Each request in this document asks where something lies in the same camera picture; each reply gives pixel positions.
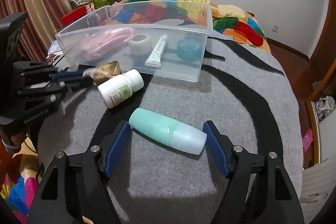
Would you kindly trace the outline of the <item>small brown block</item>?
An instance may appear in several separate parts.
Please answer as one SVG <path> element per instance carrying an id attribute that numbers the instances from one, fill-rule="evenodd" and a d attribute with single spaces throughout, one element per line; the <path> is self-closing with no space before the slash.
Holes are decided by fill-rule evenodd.
<path id="1" fill-rule="evenodd" d="M 94 83 L 98 86 L 121 73 L 119 62 L 112 61 L 104 65 L 86 69 L 83 72 L 83 77 L 92 78 Z"/>

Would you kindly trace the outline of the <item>white pill bottle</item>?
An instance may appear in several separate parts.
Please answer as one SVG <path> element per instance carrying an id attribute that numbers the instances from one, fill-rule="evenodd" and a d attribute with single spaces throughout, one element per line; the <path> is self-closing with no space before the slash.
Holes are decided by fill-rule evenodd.
<path id="1" fill-rule="evenodd" d="M 136 69 L 114 76 L 97 88 L 107 108 L 112 109 L 144 87 L 142 76 Z"/>

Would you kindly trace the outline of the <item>white tape roll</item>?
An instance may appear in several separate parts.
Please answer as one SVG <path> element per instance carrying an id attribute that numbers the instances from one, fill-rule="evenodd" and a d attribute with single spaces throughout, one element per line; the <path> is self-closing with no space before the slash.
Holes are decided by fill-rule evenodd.
<path id="1" fill-rule="evenodd" d="M 137 34 L 129 39 L 129 50 L 133 56 L 149 55 L 152 49 L 151 38 L 146 34 Z"/>

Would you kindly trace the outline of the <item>mint green white bottle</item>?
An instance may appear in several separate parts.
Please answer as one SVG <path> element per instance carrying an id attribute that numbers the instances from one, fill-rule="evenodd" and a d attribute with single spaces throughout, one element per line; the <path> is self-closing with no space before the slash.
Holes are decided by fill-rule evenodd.
<path id="1" fill-rule="evenodd" d="M 207 140 L 197 128 L 142 108 L 132 113 L 129 125 L 158 143 L 193 155 L 201 154 Z"/>

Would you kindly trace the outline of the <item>white ointment tube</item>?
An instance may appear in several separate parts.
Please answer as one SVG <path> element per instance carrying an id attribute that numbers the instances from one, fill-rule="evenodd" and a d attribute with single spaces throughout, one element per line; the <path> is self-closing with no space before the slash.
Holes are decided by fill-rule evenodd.
<path id="1" fill-rule="evenodd" d="M 148 67 L 160 68 L 161 67 L 161 59 L 162 55 L 165 50 L 165 46 L 168 41 L 168 36 L 163 35 L 159 38 L 159 41 L 155 45 L 154 49 L 152 50 L 150 56 L 145 61 L 145 65 Z"/>

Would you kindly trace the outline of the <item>clear plastic storage box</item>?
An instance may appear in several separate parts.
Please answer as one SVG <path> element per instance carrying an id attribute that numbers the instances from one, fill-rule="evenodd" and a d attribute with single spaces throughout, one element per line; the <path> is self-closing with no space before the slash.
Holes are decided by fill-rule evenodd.
<path id="1" fill-rule="evenodd" d="M 196 82 L 212 30 L 209 4 L 164 0 L 104 6 L 55 37 L 69 65 L 118 61 L 122 71 Z"/>

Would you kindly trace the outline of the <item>blue tape roll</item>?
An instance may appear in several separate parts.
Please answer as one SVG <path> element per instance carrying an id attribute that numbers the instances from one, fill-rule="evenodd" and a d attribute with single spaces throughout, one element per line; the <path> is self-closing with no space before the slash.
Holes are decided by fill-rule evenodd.
<path id="1" fill-rule="evenodd" d="M 177 43 L 177 56 L 187 62 L 201 58 L 201 44 L 194 39 L 182 39 Z"/>

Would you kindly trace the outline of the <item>white radiator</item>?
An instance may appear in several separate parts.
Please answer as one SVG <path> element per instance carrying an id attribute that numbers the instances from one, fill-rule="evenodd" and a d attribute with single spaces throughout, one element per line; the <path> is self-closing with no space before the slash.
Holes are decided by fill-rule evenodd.
<path id="1" fill-rule="evenodd" d="M 305 223 L 321 211 L 335 187 L 335 156 L 302 171 L 299 198 Z"/>

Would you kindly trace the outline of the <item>red box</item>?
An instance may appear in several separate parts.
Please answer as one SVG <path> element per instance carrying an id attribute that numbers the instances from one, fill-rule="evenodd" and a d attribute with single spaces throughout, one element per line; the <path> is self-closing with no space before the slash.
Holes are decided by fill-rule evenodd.
<path id="1" fill-rule="evenodd" d="M 63 27 L 65 27 L 73 23 L 74 21 L 80 19 L 81 17 L 85 16 L 86 14 L 87 14 L 87 7 L 80 6 L 79 8 L 73 10 L 67 15 L 64 15 L 60 20 L 61 20 Z"/>

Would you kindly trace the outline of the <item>wooden shelf unit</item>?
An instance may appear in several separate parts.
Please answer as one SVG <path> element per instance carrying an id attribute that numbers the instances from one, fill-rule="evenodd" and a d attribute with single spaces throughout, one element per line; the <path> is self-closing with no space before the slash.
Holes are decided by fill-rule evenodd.
<path id="1" fill-rule="evenodd" d="M 321 162 L 321 145 L 318 131 L 318 116 L 315 102 L 330 95 L 335 87 L 335 0 L 329 0 L 326 18 L 318 43 L 309 60 L 309 67 L 317 76 L 318 85 L 305 102 L 309 124 L 313 134 L 311 163 Z"/>

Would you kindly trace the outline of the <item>pink croc shoe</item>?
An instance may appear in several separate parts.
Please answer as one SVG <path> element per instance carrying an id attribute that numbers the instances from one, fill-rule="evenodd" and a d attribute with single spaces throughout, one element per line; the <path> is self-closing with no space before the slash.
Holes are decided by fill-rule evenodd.
<path id="1" fill-rule="evenodd" d="M 310 128 L 302 137 L 303 151 L 306 152 L 313 143 L 313 130 Z"/>

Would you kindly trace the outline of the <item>grey black patterned blanket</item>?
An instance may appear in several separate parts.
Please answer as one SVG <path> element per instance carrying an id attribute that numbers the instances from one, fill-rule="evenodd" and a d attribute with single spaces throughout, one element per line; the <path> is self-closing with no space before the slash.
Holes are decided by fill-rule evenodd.
<path id="1" fill-rule="evenodd" d="M 63 100 L 37 149 L 46 172 L 29 223 L 303 223 L 298 103 L 268 52 L 213 32 L 167 31 L 155 69 Z"/>

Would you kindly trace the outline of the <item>colourful patchwork quilt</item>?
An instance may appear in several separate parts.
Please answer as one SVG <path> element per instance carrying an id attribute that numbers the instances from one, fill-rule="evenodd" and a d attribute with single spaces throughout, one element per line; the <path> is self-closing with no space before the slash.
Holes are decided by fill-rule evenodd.
<path id="1" fill-rule="evenodd" d="M 264 31 L 252 14 L 234 5 L 218 5 L 210 0 L 123 0 L 109 8 L 109 18 L 100 25 L 150 24 L 164 19 L 181 19 L 204 25 L 204 4 L 211 7 L 215 31 L 232 36 L 237 43 L 270 53 Z"/>

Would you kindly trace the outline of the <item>white wall socket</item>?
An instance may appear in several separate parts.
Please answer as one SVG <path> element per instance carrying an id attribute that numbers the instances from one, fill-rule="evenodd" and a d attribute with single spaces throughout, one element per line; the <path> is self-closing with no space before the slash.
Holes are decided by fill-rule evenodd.
<path id="1" fill-rule="evenodd" d="M 277 31 L 278 31 L 278 26 L 273 25 L 273 27 L 272 27 L 272 31 L 273 31 L 273 32 L 277 32 Z"/>

